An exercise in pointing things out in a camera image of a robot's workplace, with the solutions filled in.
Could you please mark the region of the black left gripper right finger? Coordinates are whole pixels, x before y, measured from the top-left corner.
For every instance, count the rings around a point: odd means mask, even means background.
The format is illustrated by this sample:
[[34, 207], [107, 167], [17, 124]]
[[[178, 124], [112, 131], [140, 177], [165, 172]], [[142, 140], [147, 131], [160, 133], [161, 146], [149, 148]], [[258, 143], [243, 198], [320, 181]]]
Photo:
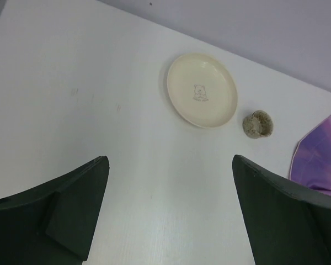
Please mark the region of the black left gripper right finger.
[[241, 155], [232, 171], [255, 264], [331, 264], [331, 196]]

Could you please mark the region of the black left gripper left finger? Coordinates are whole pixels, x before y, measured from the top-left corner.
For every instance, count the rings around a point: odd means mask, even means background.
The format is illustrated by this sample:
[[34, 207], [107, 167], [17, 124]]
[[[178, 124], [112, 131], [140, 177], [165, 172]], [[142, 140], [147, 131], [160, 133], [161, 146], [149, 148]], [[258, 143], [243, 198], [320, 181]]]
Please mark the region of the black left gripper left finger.
[[82, 264], [109, 175], [99, 156], [63, 176], [0, 199], [0, 264]]

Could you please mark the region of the purple Elsa placemat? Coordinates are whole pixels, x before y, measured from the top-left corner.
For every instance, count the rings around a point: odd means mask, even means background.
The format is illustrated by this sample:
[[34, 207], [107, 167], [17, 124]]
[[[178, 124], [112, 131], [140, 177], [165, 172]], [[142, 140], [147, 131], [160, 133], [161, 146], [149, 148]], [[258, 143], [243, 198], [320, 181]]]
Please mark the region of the purple Elsa placemat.
[[298, 142], [289, 180], [331, 196], [331, 115]]

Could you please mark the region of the speckled ceramic cup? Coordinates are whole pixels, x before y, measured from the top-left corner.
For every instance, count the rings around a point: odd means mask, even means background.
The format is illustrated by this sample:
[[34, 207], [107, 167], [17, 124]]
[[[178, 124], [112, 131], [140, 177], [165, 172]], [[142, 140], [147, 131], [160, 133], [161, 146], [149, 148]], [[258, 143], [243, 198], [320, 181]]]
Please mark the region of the speckled ceramic cup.
[[242, 128], [249, 138], [259, 139], [269, 137], [273, 133], [274, 123], [267, 112], [256, 110], [244, 118]]

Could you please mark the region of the cream round plate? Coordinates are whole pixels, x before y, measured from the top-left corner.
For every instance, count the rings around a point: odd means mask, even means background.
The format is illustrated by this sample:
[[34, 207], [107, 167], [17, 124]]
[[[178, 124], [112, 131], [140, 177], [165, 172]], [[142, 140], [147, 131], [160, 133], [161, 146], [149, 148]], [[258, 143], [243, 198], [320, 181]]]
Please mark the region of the cream round plate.
[[175, 59], [167, 73], [167, 91], [177, 113], [204, 129], [228, 123], [238, 105], [231, 74], [207, 54], [189, 53]]

